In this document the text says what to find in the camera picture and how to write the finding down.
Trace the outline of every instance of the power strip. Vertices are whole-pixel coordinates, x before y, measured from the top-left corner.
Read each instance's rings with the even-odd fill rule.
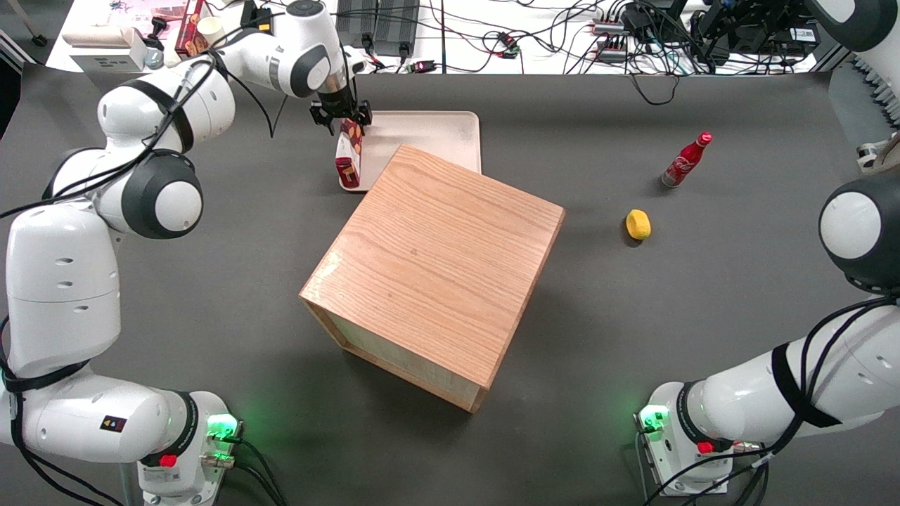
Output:
[[[626,37],[617,35],[597,43],[595,60],[600,63],[622,63],[628,58]]]

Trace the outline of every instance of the coca-cola bottle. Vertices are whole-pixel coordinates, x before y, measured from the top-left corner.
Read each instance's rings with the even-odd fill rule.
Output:
[[[679,155],[672,161],[669,168],[662,173],[660,180],[669,188],[674,188],[684,181],[688,173],[700,163],[703,150],[713,141],[713,134],[705,131],[697,137],[693,143],[682,149]]]

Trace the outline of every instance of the yellow object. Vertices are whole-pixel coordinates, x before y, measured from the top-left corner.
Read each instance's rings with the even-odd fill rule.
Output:
[[[644,240],[650,237],[650,218],[640,209],[631,210],[625,218],[625,227],[628,229],[628,235],[634,239]]]

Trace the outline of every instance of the wooden box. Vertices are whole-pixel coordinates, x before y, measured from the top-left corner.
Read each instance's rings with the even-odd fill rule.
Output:
[[[401,145],[300,297],[343,349],[475,412],[564,215]]]

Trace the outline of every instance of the tray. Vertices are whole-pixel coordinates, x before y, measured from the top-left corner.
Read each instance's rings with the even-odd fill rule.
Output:
[[[375,111],[365,127],[360,157],[359,186],[342,188],[367,192],[401,144],[482,172],[482,135],[478,116],[467,111]]]

